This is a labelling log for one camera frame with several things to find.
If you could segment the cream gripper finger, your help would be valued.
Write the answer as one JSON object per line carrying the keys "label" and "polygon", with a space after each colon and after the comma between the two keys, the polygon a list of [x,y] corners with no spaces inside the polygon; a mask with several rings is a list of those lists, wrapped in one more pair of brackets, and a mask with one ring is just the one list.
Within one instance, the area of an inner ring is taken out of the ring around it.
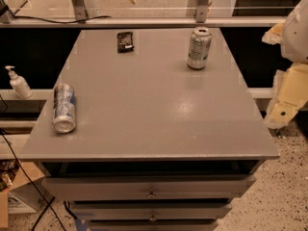
{"label": "cream gripper finger", "polygon": [[307,102],[308,64],[292,64],[286,71],[277,70],[264,122],[270,129],[287,126]]}

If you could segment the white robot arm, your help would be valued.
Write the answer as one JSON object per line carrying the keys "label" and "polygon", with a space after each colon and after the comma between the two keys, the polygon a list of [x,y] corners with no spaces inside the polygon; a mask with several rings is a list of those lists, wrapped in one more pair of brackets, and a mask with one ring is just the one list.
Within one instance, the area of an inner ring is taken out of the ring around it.
{"label": "white robot arm", "polygon": [[276,71],[265,116],[270,129],[280,129],[308,102],[308,0],[300,0],[284,21],[265,32],[262,42],[279,43],[282,57],[292,62],[286,71]]}

